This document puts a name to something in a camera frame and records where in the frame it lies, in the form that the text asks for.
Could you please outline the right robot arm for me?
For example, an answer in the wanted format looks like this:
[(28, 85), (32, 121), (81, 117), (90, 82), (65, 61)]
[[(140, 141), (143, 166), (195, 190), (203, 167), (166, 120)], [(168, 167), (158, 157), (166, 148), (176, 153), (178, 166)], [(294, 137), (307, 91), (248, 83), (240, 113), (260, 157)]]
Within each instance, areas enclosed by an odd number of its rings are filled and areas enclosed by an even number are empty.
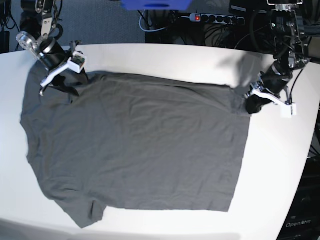
[(22, 0), (21, 8), (23, 13), (16, 41), (47, 70), (47, 76), (40, 82), (40, 95), (43, 96), (47, 88), (52, 88), (78, 97), (77, 90), (65, 84), (66, 78), (61, 74), (69, 70), (87, 78), (87, 59), (76, 50), (80, 41), (72, 41), (68, 50), (58, 43), (64, 31), (59, 24), (62, 8), (57, 8), (55, 0)]

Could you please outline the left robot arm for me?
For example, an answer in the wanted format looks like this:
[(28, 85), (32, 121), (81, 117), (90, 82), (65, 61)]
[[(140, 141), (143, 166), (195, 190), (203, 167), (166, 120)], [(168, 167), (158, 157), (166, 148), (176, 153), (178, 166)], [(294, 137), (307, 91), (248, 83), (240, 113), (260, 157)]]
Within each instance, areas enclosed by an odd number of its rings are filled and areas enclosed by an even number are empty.
[(305, 23), (299, 10), (301, 0), (269, 0), (268, 26), (273, 34), (276, 50), (274, 62), (266, 72), (258, 74), (258, 80), (250, 84), (245, 94), (245, 109), (252, 115), (259, 113), (263, 106), (280, 106), (282, 115), (290, 118), (297, 113), (293, 102), (291, 80), (297, 81), (294, 71), (302, 73), (311, 61), (305, 53)]

